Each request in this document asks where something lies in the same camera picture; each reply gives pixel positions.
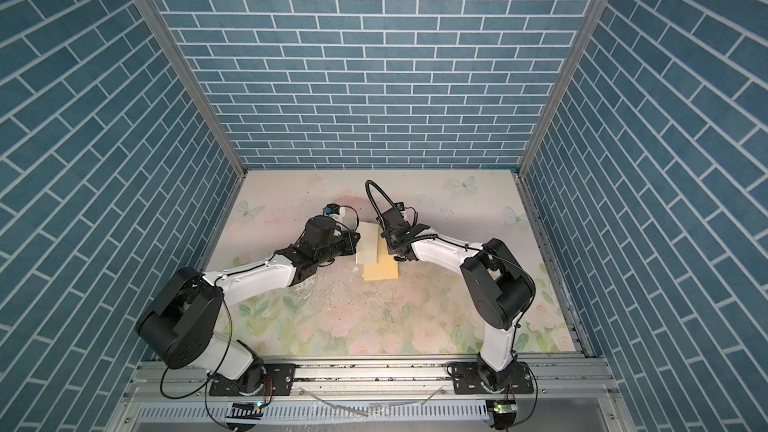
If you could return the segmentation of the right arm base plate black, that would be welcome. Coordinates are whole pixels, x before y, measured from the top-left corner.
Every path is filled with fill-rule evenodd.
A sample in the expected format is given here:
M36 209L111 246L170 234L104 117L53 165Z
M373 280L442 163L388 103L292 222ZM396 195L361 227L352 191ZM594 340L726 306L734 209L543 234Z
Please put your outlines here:
M451 362L446 371L457 395L531 394L533 376L526 363L513 361L502 371L495 371L481 359L475 362Z

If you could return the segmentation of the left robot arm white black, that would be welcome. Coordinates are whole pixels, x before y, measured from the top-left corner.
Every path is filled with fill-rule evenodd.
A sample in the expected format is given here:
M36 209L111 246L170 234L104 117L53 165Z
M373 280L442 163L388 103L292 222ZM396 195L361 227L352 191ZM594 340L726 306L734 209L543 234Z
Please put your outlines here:
M221 311L249 298L295 286L339 256L351 256L361 235L330 216L310 218L300 237L263 261L230 270L177 270L136 323L141 339L170 369L189 365L239 382L250 392L261 380L257 354L215 326Z

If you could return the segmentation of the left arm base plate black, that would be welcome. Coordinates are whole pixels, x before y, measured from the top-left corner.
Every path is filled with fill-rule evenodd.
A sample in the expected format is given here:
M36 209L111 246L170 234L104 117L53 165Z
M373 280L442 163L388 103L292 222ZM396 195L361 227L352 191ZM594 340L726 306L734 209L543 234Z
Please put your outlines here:
M239 379L215 374L209 394L214 397L289 396L295 372L294 363L258 363L250 366Z

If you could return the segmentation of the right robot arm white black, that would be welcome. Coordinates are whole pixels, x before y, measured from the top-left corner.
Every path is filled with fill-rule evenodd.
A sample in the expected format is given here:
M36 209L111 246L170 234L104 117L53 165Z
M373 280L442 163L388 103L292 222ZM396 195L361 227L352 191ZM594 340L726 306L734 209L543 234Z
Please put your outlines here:
M436 264L462 276L472 303L485 321L478 373L498 392L512 381L514 342L520 320L532 306L536 286L506 244L463 242L423 223L412 224L392 207L377 217L389 252L401 260Z

